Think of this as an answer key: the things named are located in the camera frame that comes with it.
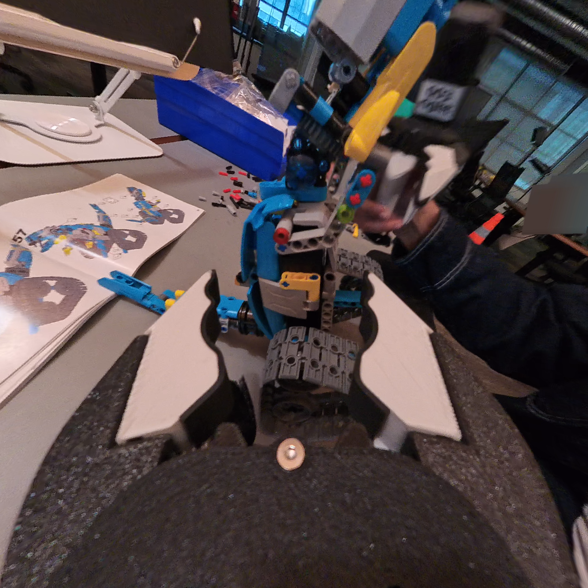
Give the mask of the orange traffic cone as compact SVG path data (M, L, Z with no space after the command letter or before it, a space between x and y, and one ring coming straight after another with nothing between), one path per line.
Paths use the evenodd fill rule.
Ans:
M489 220L483 222L482 225L471 232L469 239L476 245L482 245L503 219L504 215L502 213L494 214Z

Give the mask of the person's dark jeans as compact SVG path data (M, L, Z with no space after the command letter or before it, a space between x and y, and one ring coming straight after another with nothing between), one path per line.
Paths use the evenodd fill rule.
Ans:
M532 450L564 528L587 504L587 385L554 386L525 397L495 395Z

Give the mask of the white folding laptop stand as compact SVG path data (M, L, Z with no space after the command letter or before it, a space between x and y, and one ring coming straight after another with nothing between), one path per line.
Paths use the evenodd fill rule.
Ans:
M118 67L88 107L1 100L1 162L17 166L76 164L162 156L162 148L110 114L142 74L189 81L200 67L187 62L201 34L180 60L176 55L61 25L40 14L1 4L5 45Z

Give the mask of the person's right forearm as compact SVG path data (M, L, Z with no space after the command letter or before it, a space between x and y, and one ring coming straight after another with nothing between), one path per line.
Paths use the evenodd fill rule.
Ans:
M393 260L440 323L488 366L557 403L587 410L587 288L542 285L511 272L446 212L428 229L393 229Z

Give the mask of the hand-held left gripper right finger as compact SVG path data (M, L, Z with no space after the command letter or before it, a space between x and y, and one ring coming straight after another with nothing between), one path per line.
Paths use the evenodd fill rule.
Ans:
M412 433L460 442L432 329L373 273L360 301L357 422L373 447L399 452Z

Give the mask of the blue toy robot arm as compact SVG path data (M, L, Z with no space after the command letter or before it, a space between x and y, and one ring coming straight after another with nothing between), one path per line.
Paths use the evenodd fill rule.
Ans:
M158 315L165 313L185 293L184 290L165 290L162 294L156 295L149 284L118 270L113 270L109 276L98 279L97 283Z

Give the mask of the person's right hand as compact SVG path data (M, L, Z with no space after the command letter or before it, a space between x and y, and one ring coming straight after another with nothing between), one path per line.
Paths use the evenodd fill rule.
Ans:
M410 221L396 217L386 207L366 201L355 212L354 221L364 233L393 233L408 251L428 236L440 219L442 210L435 201L420 207Z

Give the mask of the pile of small block pieces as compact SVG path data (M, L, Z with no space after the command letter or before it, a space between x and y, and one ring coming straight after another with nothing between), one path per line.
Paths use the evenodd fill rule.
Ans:
M241 210L246 213L252 211L261 202L261 182L260 176L226 164L215 171L210 186L199 191L197 200L200 205L210 204L214 208L227 210L235 217Z

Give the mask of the black board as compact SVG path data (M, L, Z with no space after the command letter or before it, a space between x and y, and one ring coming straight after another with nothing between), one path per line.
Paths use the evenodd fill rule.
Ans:
M180 60L233 73L231 1L6 1L64 26L144 45ZM1 55L1 93L89 98L114 76L92 65L7 45Z

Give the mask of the grey desk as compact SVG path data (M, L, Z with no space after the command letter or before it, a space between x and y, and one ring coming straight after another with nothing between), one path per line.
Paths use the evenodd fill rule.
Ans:
M1 166L1 203L64 192L121 173L205 210L178 240L138 270L153 290L188 289L217 271L221 293L243 298L236 287L245 212L238 217L200 202L220 192L218 172L228 163L187 140L171 139L158 122L153 99L121 99L112 113L151 140L163 139L159 158L76 165ZM154 313L115 298L88 319L36 375L1 408L1 567L28 490L77 407L132 340L155 321Z

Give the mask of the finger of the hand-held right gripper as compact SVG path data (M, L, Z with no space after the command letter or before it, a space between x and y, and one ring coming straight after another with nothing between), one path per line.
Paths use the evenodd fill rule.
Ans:
M462 145L432 144L423 148L426 156L424 172L420 187L415 197L415 204L421 207L433 200L458 175L463 167L465 151Z
M379 149L374 162L379 177L375 202L403 221L410 221L419 209L415 197L424 172L424 159L399 150Z

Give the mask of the blue grey block toy robot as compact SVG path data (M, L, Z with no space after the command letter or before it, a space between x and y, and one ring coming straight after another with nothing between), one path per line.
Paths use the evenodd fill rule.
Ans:
M270 339L261 392L269 435L340 406L357 421L364 277L383 278L374 260L338 249L338 239L376 196L374 156L390 149L379 137L429 65L438 29L431 18L419 24L348 123L296 70L285 71L271 95L276 109L298 102L304 114L283 180L260 186L240 251L249 310Z

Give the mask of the blue plastic bin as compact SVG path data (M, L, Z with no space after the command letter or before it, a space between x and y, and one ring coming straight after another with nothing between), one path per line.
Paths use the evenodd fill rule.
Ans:
M286 169L287 119L259 119L195 80L154 76L159 123L262 180Z

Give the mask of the clear plastic parts bags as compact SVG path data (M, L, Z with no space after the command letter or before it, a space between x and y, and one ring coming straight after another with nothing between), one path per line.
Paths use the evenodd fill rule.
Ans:
M274 128L287 127L289 124L287 119L264 98L260 90L241 73L228 75L201 68L194 81L240 111Z

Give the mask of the open instruction booklet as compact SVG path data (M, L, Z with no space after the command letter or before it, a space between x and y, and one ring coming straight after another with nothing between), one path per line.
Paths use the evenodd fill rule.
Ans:
M122 174L1 206L1 405L204 211Z

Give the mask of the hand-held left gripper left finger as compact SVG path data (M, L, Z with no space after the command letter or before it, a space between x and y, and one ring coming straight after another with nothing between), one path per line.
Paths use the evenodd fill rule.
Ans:
M205 272L148 329L115 443L169 436L192 445L185 424L219 382L217 273Z

